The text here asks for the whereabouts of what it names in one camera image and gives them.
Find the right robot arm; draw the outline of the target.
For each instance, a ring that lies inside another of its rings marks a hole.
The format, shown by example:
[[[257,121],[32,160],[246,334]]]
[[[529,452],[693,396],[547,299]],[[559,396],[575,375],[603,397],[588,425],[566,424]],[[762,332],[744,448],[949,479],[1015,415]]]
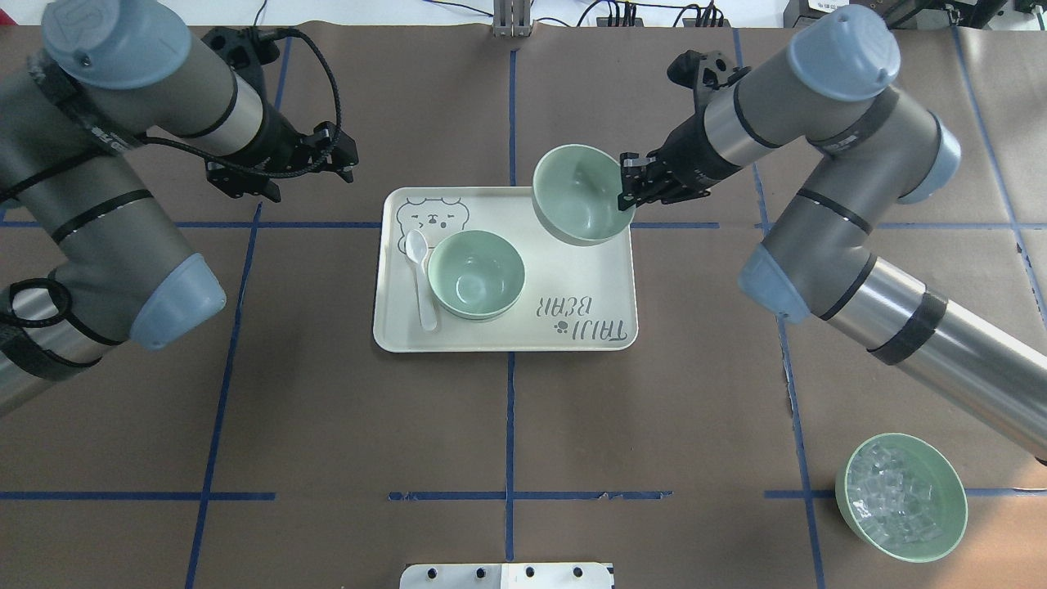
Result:
[[[694,112],[664,144],[618,157],[618,208],[677,204],[804,139],[811,175],[745,262],[747,296],[789,323],[814,316],[1018,447],[1045,459],[1045,358],[866,242],[893,205],[946,185],[961,148],[894,82],[901,53],[876,12],[843,5],[757,68],[688,50],[668,78]]]

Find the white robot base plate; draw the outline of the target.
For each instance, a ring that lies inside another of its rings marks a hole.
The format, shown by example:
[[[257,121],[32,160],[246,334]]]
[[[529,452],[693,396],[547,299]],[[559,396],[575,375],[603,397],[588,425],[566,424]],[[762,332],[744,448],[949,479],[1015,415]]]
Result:
[[[599,562],[416,564],[400,588],[614,588],[612,565]]]

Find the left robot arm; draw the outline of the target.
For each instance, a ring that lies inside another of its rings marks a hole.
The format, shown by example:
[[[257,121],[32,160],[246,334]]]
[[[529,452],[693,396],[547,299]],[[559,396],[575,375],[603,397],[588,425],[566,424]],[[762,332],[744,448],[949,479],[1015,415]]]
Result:
[[[226,304],[223,287],[126,156],[166,146],[204,161],[231,198],[359,158],[335,119],[300,132],[267,100],[262,68],[299,29],[191,33],[157,1],[55,1],[43,45],[2,81],[2,206],[23,208],[65,260],[2,290],[2,413],[95,366],[127,340],[168,347]]]

